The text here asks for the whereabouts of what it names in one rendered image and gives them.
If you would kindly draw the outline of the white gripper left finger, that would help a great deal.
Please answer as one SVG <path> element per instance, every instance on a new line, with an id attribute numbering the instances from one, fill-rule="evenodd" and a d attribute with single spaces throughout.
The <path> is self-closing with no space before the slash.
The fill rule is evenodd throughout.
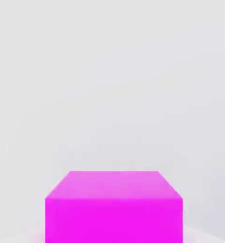
<path id="1" fill-rule="evenodd" d="M 19 233 L 8 239 L 8 243 L 45 243 L 44 228 Z"/>

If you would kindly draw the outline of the small magenta cube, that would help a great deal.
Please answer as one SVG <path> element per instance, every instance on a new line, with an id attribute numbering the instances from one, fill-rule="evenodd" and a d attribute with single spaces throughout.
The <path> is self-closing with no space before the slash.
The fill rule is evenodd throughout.
<path id="1" fill-rule="evenodd" d="M 183 199 L 157 171 L 70 171 L 45 199 L 45 243 L 183 243 Z"/>

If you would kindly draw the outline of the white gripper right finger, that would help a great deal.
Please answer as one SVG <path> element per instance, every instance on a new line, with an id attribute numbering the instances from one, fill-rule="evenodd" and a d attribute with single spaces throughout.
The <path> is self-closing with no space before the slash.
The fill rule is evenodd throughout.
<path id="1" fill-rule="evenodd" d="M 183 243 L 225 243 L 225 240 L 184 225 Z"/>

